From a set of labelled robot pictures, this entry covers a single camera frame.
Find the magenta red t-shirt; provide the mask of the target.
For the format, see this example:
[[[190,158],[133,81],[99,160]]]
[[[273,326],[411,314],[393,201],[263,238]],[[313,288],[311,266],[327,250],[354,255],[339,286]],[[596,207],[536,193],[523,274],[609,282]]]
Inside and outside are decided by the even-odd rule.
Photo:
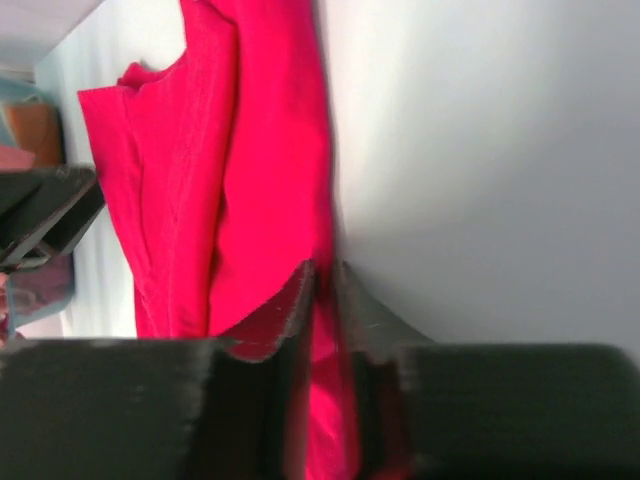
[[[356,426],[355,369],[333,275],[332,149],[309,1],[185,1],[186,48],[79,93],[107,208],[133,274],[141,339],[239,333],[258,354],[303,262],[316,283],[309,479],[406,479],[403,425]]]

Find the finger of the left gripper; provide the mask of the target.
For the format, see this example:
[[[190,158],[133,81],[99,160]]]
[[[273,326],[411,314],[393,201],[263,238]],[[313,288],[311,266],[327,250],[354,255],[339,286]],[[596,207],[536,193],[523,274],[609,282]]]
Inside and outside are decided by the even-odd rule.
[[[70,254],[105,206],[96,171],[61,165],[1,173],[1,271]]]

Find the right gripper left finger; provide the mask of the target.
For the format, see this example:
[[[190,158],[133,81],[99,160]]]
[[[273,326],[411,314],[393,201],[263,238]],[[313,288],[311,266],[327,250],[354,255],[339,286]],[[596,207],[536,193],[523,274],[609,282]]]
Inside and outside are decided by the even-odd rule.
[[[5,479],[301,479],[315,275],[216,338],[1,351]]]

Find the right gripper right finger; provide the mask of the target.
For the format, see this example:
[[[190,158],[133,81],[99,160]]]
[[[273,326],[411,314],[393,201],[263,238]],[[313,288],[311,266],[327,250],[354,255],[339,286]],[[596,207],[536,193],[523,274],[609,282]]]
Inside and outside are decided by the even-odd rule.
[[[447,344],[341,262],[335,298],[354,479],[635,479],[639,369],[601,344]]]

